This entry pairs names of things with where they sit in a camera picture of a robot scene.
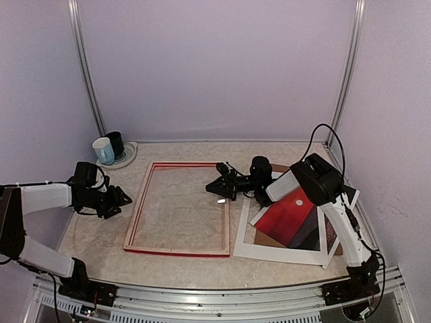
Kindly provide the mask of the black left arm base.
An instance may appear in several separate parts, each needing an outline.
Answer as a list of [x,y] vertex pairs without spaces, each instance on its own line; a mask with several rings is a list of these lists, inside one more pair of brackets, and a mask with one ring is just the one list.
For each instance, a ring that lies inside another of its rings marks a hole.
[[71,299],[92,303],[96,306],[112,307],[117,296],[117,290],[118,287],[116,285],[90,281],[84,289],[61,284],[59,294]]

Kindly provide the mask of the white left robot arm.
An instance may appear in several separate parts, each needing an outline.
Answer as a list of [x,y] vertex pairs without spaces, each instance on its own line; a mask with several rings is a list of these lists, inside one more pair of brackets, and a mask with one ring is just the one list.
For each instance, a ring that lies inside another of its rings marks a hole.
[[72,177],[63,182],[5,184],[1,186],[1,255],[29,271],[59,278],[80,299],[90,298],[94,284],[84,262],[31,238],[25,218],[68,209],[110,219],[131,202],[100,166],[87,161],[77,162]]

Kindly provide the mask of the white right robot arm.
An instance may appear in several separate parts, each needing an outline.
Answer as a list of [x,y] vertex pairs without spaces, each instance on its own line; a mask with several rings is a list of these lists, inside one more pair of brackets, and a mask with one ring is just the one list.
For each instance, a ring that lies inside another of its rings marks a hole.
[[277,178],[263,156],[252,159],[247,175],[229,163],[219,162],[216,169],[220,177],[207,184],[206,191],[231,201],[240,192],[251,192],[261,206],[252,225],[285,248],[310,245],[318,233],[312,218],[323,213],[343,248],[349,275],[341,286],[326,286],[329,295],[358,299],[363,293],[372,295],[382,290],[376,272],[385,267],[385,260],[362,237],[351,210],[351,199],[357,192],[344,184],[344,170],[337,170],[316,153],[304,153]]

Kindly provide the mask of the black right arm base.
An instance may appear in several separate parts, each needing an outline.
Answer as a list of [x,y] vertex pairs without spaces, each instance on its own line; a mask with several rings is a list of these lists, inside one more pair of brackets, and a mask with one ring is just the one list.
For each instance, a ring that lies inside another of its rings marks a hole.
[[370,259],[359,267],[347,267],[349,279],[322,286],[323,299],[326,306],[345,303],[380,292],[376,279],[379,263]]

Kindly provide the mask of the white photo mat border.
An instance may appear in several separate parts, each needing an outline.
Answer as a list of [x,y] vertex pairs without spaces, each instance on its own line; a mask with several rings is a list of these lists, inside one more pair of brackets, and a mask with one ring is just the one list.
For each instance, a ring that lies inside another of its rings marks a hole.
[[[299,183],[294,179],[291,172],[288,172],[286,176],[288,179],[283,184],[276,186],[275,193],[268,193],[271,201],[276,203],[299,188]],[[269,261],[262,255],[262,250],[252,244],[255,233],[248,224],[253,215],[258,213],[262,208],[255,199],[244,198],[233,251],[234,256]]]

